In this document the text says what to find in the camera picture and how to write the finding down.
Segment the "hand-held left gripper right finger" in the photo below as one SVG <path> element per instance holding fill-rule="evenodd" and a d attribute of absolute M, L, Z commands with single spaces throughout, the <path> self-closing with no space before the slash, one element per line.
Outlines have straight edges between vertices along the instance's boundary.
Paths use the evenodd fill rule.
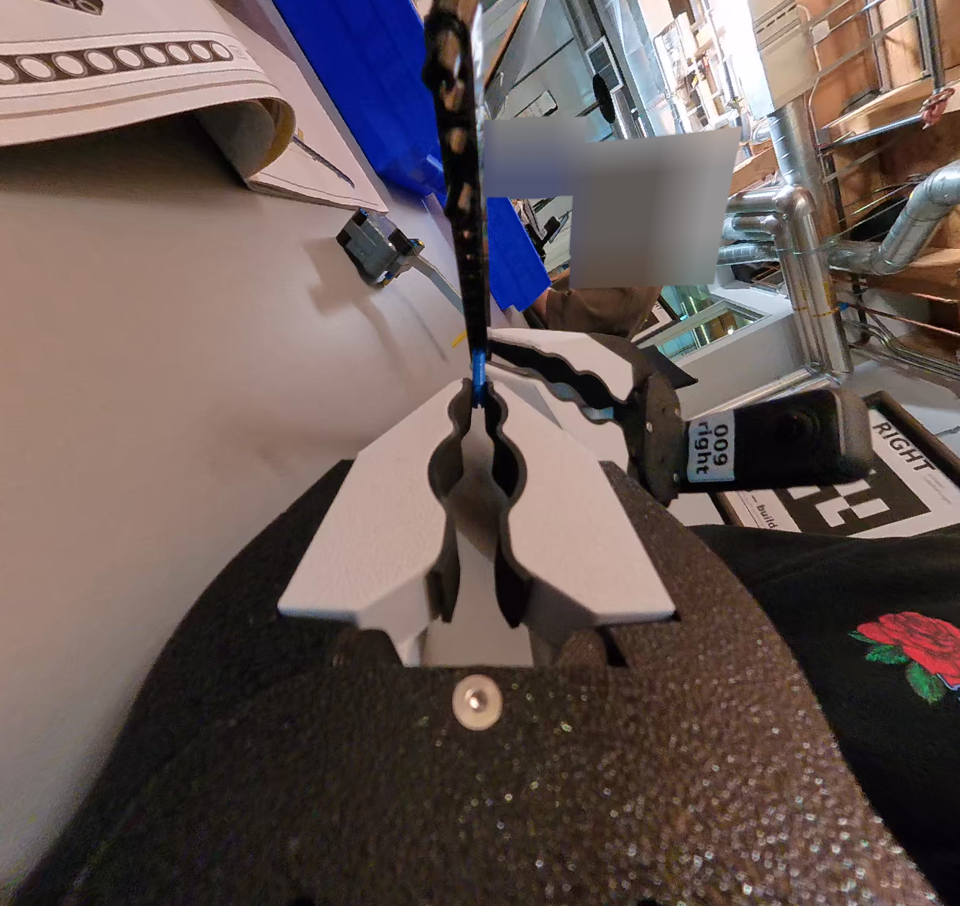
<path fill-rule="evenodd" d="M 494 380 L 484 409 L 484 538 L 494 598 L 532 662 L 574 635 L 667 622 L 676 604 L 594 451 Z"/>

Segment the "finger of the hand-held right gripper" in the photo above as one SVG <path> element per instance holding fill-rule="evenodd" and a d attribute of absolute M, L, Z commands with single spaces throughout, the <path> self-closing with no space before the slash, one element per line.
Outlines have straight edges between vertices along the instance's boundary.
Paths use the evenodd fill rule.
<path fill-rule="evenodd" d="M 534 377 L 534 387 L 560 429 L 588 449 L 599 462 L 629 468 L 626 440 L 615 420 L 588 416 L 592 408 L 585 405 L 581 394 L 568 384 L 551 384 Z"/>
<path fill-rule="evenodd" d="M 640 378 L 638 353 L 626 346 L 613 347 L 599 336 L 531 328 L 492 328 L 487 331 L 489 350 L 515 366 L 535 368 L 535 360 L 558 361 L 559 372 L 541 375 L 552 383 L 562 375 L 591 376 L 612 398 L 627 398 Z"/>

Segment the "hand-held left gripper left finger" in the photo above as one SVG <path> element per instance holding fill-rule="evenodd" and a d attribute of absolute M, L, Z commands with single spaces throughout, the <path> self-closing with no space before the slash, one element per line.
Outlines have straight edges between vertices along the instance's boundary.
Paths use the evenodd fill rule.
<path fill-rule="evenodd" d="M 455 380 L 356 456 L 281 614 L 382 632 L 404 665 L 421 665 L 426 631 L 451 621 L 459 593 L 448 499 L 463 476 L 472 399 L 471 380 Z"/>

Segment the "long black toy beam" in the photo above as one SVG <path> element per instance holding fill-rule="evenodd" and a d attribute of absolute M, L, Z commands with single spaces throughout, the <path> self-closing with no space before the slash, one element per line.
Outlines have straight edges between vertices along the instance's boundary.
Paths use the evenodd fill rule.
<path fill-rule="evenodd" d="M 424 21 L 422 78 L 432 99 L 460 282 L 466 343 L 485 371 L 490 322 L 487 204 L 483 183 L 485 97 L 480 0 L 435 0 Z"/>

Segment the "white instruction booklet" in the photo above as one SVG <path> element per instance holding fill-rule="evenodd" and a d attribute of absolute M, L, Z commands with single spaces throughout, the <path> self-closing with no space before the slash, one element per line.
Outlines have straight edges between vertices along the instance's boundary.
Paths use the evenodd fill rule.
<path fill-rule="evenodd" d="M 213 0 L 1 0 L 1 142 L 192 115 L 255 191 L 385 213 L 298 64 Z"/>

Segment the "framed marker poster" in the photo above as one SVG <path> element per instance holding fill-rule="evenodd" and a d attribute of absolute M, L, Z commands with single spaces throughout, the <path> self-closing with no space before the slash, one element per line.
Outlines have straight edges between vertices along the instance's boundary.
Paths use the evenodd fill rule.
<path fill-rule="evenodd" d="M 722 492 L 728 525 L 793 534 L 884 539 L 956 529 L 958 456 L 885 391 L 865 398 L 873 462 L 842 485 Z"/>

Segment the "silver metal pipe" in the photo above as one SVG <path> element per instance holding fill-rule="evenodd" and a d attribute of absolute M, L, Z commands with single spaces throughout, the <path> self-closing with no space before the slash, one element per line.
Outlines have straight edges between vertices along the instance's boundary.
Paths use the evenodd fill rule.
<path fill-rule="evenodd" d="M 732 194 L 729 216 L 767 216 L 808 363 L 836 379 L 853 371 L 826 251 L 834 224 L 825 189 L 809 96 L 770 115 L 772 151 L 782 182 Z"/>
<path fill-rule="evenodd" d="M 881 242 L 832 240 L 826 262 L 832 270 L 859 276 L 899 274 L 924 253 L 958 204 L 956 159 L 918 183 Z"/>

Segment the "grey toy brick assembly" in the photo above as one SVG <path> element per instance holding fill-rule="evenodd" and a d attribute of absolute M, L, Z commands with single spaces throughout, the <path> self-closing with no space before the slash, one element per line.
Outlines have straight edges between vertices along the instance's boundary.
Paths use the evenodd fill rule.
<path fill-rule="evenodd" d="M 424 276 L 462 315 L 461 294 L 426 260 L 425 245 L 408 237 L 389 217 L 359 209 L 337 235 L 337 243 L 367 286 L 385 289 L 409 271 Z"/>

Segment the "person's black sweatshirt torso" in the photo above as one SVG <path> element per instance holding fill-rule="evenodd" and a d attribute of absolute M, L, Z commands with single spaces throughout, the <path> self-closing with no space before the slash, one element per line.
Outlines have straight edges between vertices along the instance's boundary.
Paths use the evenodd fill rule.
<path fill-rule="evenodd" d="M 884 538 L 693 531 L 786 640 L 897 842 L 942 902 L 958 904 L 958 528 Z"/>

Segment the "blue plastic bin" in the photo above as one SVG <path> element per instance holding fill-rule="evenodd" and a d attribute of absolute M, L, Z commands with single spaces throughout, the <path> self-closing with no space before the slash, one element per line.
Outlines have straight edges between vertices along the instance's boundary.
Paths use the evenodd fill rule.
<path fill-rule="evenodd" d="M 413 0 L 271 0 L 380 180 L 447 200 Z"/>

